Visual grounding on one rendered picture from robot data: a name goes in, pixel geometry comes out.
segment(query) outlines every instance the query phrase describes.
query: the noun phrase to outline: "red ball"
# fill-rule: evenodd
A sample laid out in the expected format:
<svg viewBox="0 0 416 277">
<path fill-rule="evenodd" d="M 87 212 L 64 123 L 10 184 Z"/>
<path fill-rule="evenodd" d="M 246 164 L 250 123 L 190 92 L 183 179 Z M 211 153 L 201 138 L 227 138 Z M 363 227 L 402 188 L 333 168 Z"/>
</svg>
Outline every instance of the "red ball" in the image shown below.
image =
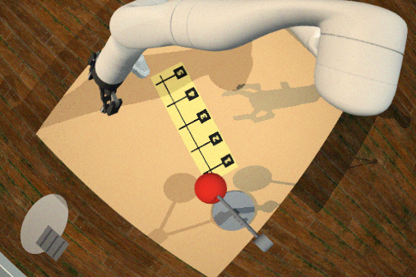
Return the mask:
<svg viewBox="0 0 416 277">
<path fill-rule="evenodd" d="M 195 194 L 204 203 L 217 203 L 217 196 L 224 197 L 227 193 L 227 184 L 218 174 L 206 173 L 201 175 L 195 182 Z"/>
</svg>

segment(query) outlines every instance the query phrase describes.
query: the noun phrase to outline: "metal rod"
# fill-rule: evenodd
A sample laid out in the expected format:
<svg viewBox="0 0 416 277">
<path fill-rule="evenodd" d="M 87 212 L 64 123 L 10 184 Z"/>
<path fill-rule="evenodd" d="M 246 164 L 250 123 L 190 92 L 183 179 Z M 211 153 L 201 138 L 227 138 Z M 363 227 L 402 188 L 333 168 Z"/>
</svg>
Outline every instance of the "metal rod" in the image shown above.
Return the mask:
<svg viewBox="0 0 416 277">
<path fill-rule="evenodd" d="M 258 238 L 259 237 L 258 233 L 256 233 L 254 231 L 254 229 L 252 229 L 252 227 L 249 224 L 247 224 L 247 222 L 244 219 L 242 219 L 242 217 L 240 215 L 238 215 L 238 213 L 221 196 L 217 196 L 217 198 L 218 198 L 218 200 L 220 200 L 222 202 L 223 205 L 225 205 L 225 207 L 227 209 L 229 209 L 229 211 L 231 212 L 231 214 L 235 218 L 237 218 L 237 220 L 241 223 L 242 226 L 244 226 L 246 229 L 248 229 L 248 231 L 250 233 L 252 233 L 252 235 L 255 238 Z"/>
</svg>

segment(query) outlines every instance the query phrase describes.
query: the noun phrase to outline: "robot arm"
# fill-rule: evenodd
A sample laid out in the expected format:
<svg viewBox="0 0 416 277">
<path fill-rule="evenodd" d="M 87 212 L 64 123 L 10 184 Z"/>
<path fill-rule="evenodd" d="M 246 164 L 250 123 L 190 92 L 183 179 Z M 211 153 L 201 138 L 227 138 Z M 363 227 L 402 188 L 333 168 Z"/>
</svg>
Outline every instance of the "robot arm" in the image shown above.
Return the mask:
<svg viewBox="0 0 416 277">
<path fill-rule="evenodd" d="M 315 85 L 323 99 L 355 115 L 388 109 L 399 80 L 407 25 L 393 12 L 360 2 L 137 0 L 113 14 L 111 36 L 91 65 L 91 75 L 102 93 L 109 94 L 147 48 L 178 45 L 220 51 L 289 27 L 317 57 Z"/>
</svg>

